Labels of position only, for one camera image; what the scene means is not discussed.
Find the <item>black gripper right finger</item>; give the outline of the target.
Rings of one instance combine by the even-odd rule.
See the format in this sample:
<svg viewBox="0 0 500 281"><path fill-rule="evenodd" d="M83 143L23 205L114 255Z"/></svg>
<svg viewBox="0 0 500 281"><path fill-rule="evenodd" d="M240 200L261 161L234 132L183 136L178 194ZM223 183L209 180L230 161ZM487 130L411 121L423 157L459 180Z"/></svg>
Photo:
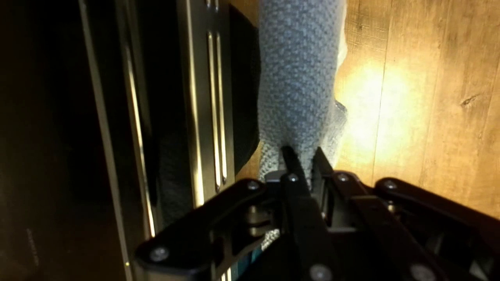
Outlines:
<svg viewBox="0 0 500 281"><path fill-rule="evenodd" d="M372 188L312 161L314 191L331 233L345 238L367 275L403 281L500 281L500 221L398 178Z"/></svg>

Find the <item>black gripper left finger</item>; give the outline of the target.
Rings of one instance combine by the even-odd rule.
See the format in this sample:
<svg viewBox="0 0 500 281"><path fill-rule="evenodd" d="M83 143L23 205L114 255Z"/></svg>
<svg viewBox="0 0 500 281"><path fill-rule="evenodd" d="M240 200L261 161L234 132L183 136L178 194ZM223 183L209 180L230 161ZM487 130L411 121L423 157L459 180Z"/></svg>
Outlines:
<svg viewBox="0 0 500 281"><path fill-rule="evenodd" d="M134 252L136 281L217 281L250 253L247 280L333 281L328 231L295 152L267 183L240 180Z"/></svg>

